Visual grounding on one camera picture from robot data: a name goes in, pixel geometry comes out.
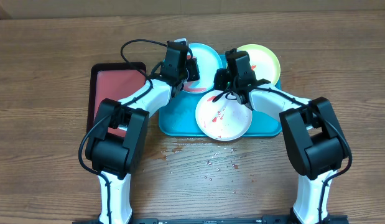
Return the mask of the light blue plate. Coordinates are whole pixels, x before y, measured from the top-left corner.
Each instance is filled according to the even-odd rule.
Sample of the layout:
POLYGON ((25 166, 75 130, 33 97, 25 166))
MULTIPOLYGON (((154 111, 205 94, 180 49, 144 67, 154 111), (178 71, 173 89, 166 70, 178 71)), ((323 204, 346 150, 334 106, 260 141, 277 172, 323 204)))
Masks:
POLYGON ((197 59, 200 79, 187 82, 183 90, 187 93, 204 93, 213 88, 216 71, 223 68, 219 54, 210 46, 201 43, 189 45, 193 57, 197 59))

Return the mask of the white plate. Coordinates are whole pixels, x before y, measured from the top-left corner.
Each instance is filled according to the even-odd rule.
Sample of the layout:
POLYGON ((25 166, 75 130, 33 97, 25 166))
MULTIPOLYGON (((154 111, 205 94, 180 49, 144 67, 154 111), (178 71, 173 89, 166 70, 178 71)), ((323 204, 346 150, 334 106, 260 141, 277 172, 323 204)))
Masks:
POLYGON ((253 119, 252 111, 225 96, 213 102, 220 93, 213 90, 201 97, 195 109, 195 120, 209 138, 232 141, 247 132, 253 119))

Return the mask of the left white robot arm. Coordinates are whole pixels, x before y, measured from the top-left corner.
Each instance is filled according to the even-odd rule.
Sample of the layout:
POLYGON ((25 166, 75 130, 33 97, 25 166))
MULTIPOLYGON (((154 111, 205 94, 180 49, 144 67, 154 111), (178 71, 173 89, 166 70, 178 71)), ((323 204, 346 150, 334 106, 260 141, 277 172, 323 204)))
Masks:
POLYGON ((121 100, 101 101, 92 127, 81 140, 78 160, 98 177, 101 213, 95 223, 131 223, 131 176, 144 150, 149 118, 168 105, 184 84, 199 79, 197 60, 185 38, 168 41, 165 58, 148 75, 135 63, 128 68, 143 75, 145 84, 121 100))

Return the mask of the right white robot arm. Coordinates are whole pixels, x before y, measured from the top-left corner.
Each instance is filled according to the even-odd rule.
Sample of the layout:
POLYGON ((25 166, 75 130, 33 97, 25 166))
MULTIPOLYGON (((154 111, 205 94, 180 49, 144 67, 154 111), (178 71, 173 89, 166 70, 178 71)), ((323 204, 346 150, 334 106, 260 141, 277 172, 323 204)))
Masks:
POLYGON ((348 223, 345 215, 329 215, 327 201, 332 180, 347 172, 352 153, 332 104, 319 97, 299 98, 257 79, 246 51, 225 53, 226 68, 217 70, 214 87, 233 95, 250 110, 278 119, 289 161, 298 173, 297 199, 288 215, 264 215, 262 223, 348 223))

